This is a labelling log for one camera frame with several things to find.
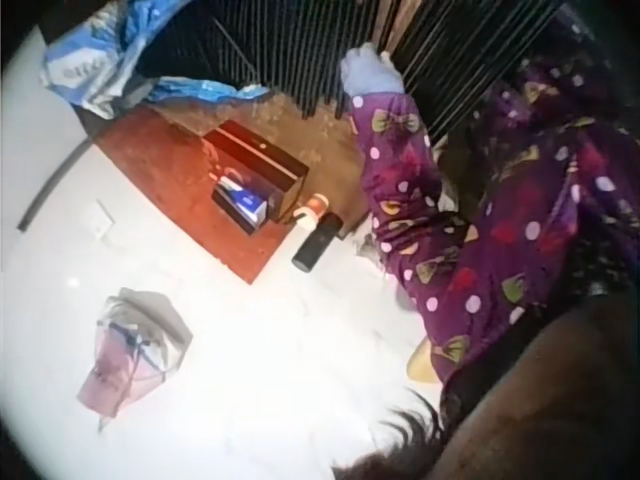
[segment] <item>white glove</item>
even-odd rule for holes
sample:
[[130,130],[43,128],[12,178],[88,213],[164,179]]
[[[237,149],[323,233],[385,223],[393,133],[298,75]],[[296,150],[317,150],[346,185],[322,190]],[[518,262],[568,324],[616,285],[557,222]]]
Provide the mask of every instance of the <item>white glove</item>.
[[352,48],[340,62],[340,77],[344,91],[350,97],[368,93],[404,93],[402,75],[388,52],[380,56],[371,43]]

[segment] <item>floor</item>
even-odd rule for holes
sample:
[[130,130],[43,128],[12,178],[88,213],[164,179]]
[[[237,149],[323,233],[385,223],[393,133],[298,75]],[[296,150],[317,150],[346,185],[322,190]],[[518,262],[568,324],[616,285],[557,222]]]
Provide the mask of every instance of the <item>floor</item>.
[[[43,44],[29,48],[37,63]],[[2,93],[5,103],[15,94]],[[38,121],[52,115],[30,108]],[[51,145],[62,118],[43,127]],[[3,139],[3,162],[37,171],[46,149],[34,156],[29,137],[14,137]],[[3,216],[13,171],[3,165]],[[90,228],[96,202],[113,220],[101,239]],[[296,270],[304,235],[294,230],[249,287],[92,148],[3,251],[0,412],[35,467],[60,480],[329,479],[331,465],[397,439],[380,421],[417,405],[407,387],[437,404],[437,387],[405,375],[421,320],[348,241],[332,243],[311,274]],[[180,371],[99,434],[75,395],[96,318],[123,287],[166,295],[194,339]]]

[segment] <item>black vertical rails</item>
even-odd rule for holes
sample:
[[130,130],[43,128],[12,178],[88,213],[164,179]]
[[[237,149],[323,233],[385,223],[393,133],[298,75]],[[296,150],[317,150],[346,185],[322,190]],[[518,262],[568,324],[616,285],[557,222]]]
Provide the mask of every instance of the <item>black vertical rails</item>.
[[302,108],[302,118],[309,118],[314,115],[318,103],[320,85],[326,75],[323,70],[323,61],[326,58],[327,44],[329,38],[323,38],[327,33],[327,18],[331,18],[331,13],[336,2],[325,0],[319,2],[317,17],[314,21],[314,35],[311,41],[310,71],[309,81],[305,85],[304,104]]
[[[465,115],[468,115],[471,109],[473,108],[473,104],[475,103],[475,99],[478,95],[481,95],[487,88],[493,83],[496,78],[500,78],[506,70],[513,64],[514,61],[521,58],[521,56],[525,53],[526,49],[531,45],[533,39],[540,33],[542,28],[547,24],[547,22],[551,19],[556,10],[560,7],[560,0],[543,0],[540,2],[541,4],[537,9],[533,11],[533,14],[530,16],[533,24],[526,24],[521,26],[524,28],[525,35],[521,35],[519,31],[514,31],[511,35],[511,40],[515,43],[515,47],[511,51],[505,52],[500,59],[496,61],[496,66],[493,71],[487,73],[484,78],[478,82],[476,82],[475,87],[471,90],[468,97],[470,100],[466,102],[460,102],[459,105],[456,106],[456,109],[449,115],[449,117],[445,118],[438,124],[439,131],[445,131],[455,126],[456,121],[459,121],[461,118],[464,118]],[[506,43],[509,47],[513,46],[513,43],[510,45],[510,42]]]
[[311,1],[311,0],[307,0],[306,2],[304,2],[304,10],[305,10],[305,14],[303,16],[303,29],[302,29],[302,35],[300,36],[300,38],[298,39],[298,42],[300,43],[300,49],[298,50],[298,65],[296,68],[296,82],[294,85],[294,89],[291,92],[292,97],[294,99],[294,101],[296,102],[296,105],[298,106],[298,108],[302,111],[304,110],[303,107],[303,98],[302,98],[302,92],[303,92],[303,86],[306,84],[306,82],[308,82],[310,80],[309,78],[309,54],[310,54],[310,49],[313,48],[313,45],[309,45],[309,37],[311,37],[310,34],[310,30],[312,28],[313,25],[313,17],[314,17],[314,13],[315,13],[315,5],[318,2],[315,1]]
[[[337,5],[336,17],[335,18],[344,18],[345,16],[345,1],[344,0],[329,0],[334,5]],[[335,72],[335,66],[338,65],[338,70],[340,68],[340,56],[338,55],[338,47],[340,45],[340,36],[339,29],[337,28],[338,22],[333,21],[333,18],[328,18],[326,20],[327,31],[330,32],[327,35],[327,43],[331,44],[331,48],[329,49],[329,54],[326,58],[326,62],[324,64],[324,80],[322,81],[322,93],[324,96],[324,103],[329,104],[333,98],[332,95],[332,84],[333,84],[333,73]]]
[[[356,26],[358,24],[358,17],[359,15],[362,14],[361,9],[362,7],[359,6],[357,4],[357,2],[353,1],[353,0],[347,0],[348,3],[351,4],[351,16],[350,21],[347,23],[345,21],[345,23],[347,23],[347,25],[349,25],[347,27],[347,31],[346,33],[342,34],[342,42],[341,42],[341,48],[339,50],[339,58],[342,59],[345,55],[345,53],[347,53],[347,51],[353,47],[353,42],[356,34]],[[339,63],[337,65],[335,65],[334,67],[334,80],[333,80],[333,97],[336,99],[336,112],[334,117],[336,119],[340,119],[342,118],[342,114],[344,113],[345,110],[345,93],[344,90],[342,89],[342,82],[340,80],[340,65]]]
[[389,43],[389,37],[391,36],[391,30],[396,23],[398,12],[400,11],[401,0],[391,0],[389,5],[389,11],[387,12],[387,18],[382,26],[382,32],[380,33],[380,39],[378,40],[378,53],[382,53],[386,50]]
[[[354,31],[349,47],[357,47],[371,40],[378,13],[379,0],[364,0],[360,8],[358,27]],[[341,118],[347,110],[347,95],[340,85],[340,93],[336,105],[336,118]]]

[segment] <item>plastic bag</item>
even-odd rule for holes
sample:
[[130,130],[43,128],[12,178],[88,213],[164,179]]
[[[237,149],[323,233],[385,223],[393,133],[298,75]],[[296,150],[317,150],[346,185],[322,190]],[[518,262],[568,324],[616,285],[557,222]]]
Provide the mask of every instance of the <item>plastic bag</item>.
[[97,322],[96,362],[78,400],[100,414],[100,429],[174,374],[191,343],[179,315],[151,311],[142,305],[144,295],[155,304],[168,302],[160,294],[123,290],[107,299]]

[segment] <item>blue package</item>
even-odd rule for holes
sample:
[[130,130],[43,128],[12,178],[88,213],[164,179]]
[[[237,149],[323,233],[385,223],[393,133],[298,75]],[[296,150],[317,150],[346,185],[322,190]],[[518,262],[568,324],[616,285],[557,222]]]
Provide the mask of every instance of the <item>blue package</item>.
[[[111,119],[118,100],[131,88],[142,51],[167,22],[192,0],[112,1],[88,20],[51,44],[41,70],[43,84],[69,103]],[[135,79],[139,87],[140,79]],[[208,80],[161,78],[147,80],[149,100],[195,97],[209,102],[253,99],[264,87],[237,90]]]

